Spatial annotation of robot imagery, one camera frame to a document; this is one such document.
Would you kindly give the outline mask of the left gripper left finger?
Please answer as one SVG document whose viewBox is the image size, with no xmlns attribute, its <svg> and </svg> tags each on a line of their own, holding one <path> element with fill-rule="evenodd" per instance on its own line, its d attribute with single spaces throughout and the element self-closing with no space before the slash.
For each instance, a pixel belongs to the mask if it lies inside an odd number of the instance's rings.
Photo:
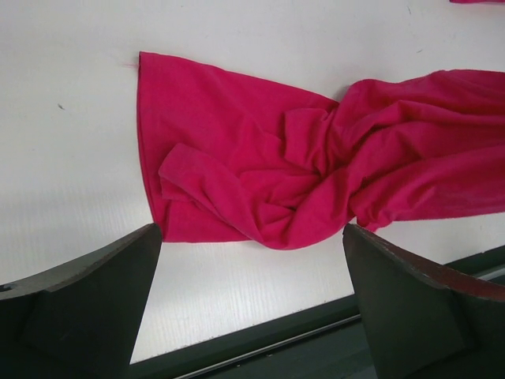
<svg viewBox="0 0 505 379">
<path fill-rule="evenodd" d="M 1 286 L 3 378 L 125 378 L 159 260 L 155 224 Z"/>
</svg>

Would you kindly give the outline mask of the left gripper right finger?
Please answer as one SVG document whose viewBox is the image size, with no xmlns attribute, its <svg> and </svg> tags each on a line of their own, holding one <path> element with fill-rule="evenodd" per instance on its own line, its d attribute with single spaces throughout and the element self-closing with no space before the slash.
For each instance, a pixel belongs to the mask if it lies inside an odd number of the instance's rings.
<svg viewBox="0 0 505 379">
<path fill-rule="evenodd" d="M 379 378 L 502 378 L 504 286 L 359 227 L 343 247 Z"/>
</svg>

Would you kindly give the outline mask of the pink t shirt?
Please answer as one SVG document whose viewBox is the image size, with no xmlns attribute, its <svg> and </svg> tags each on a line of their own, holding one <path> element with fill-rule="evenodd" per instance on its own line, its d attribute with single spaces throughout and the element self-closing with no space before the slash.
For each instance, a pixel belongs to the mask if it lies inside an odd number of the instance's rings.
<svg viewBox="0 0 505 379">
<path fill-rule="evenodd" d="M 366 79 L 339 101 L 142 52 L 140 165 L 165 242 L 295 250 L 350 221 L 504 210 L 504 75 Z"/>
</svg>

